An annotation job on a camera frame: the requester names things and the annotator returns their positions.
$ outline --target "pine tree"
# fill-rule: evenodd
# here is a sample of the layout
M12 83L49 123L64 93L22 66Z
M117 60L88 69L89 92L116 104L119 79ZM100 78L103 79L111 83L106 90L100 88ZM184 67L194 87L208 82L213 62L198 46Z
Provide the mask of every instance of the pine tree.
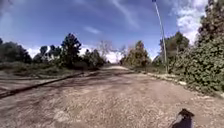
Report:
M61 64L68 68L74 68L75 62L79 60L78 53L81 43L73 34L69 33L65 37L65 40L62 42L61 46Z
M223 0L209 0L206 6L206 16L201 19L198 46L208 43L217 37L224 36L224 2Z

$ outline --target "grass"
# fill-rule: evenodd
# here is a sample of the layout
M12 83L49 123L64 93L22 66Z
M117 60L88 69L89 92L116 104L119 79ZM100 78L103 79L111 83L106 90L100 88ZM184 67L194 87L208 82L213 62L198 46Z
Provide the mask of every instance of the grass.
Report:
M17 76L60 76L73 72L53 64L24 64L21 62L0 63L0 70Z

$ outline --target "pole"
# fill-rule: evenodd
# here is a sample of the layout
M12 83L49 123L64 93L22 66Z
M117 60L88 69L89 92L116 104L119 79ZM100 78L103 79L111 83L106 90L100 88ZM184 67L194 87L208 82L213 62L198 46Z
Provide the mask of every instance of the pole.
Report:
M156 1L154 1L154 4L156 7L156 12L157 12L160 27L161 27L161 34L162 34L162 38L163 38L164 60L165 60L165 66L166 66L166 73L168 74L168 63L167 63L167 56L166 56L166 43L165 43L165 36L164 36L164 28L163 28L162 20L161 20L160 14L159 14L159 9L158 9Z

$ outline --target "vegetation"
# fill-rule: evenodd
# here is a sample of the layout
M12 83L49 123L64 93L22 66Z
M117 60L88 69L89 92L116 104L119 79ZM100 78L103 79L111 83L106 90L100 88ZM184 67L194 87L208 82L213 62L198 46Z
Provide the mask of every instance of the vegetation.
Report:
M28 52L17 43L6 42L0 45L0 62L24 62L31 63Z
M165 38L165 42L166 42L167 60L169 64L169 72L171 73L176 63L177 56L180 53L184 52L189 47L189 40L186 37L184 37L182 33L177 32L174 36ZM163 52L164 46L162 40L160 41L160 47L161 52L153 61L153 64L155 64L158 67L162 67L162 63L164 64L164 61L162 59L164 58L164 52Z
M178 57L174 73L200 90L224 91L224 3L209 0L196 45Z
M148 53L144 48L142 41L138 41L134 48L130 49L120 63L130 67L146 67L151 63Z
M61 47L42 46L32 59L17 43L3 43L0 39L0 70L22 76L62 75L67 69L98 69L106 62L97 50L87 50L79 56L81 43L73 34L68 34Z

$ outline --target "dirt road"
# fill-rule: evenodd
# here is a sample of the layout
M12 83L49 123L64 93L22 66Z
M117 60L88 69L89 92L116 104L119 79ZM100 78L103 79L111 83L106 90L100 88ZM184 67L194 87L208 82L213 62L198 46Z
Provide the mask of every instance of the dirt road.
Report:
M224 101L121 67L0 99L1 128L167 128L187 108L195 128L223 128Z

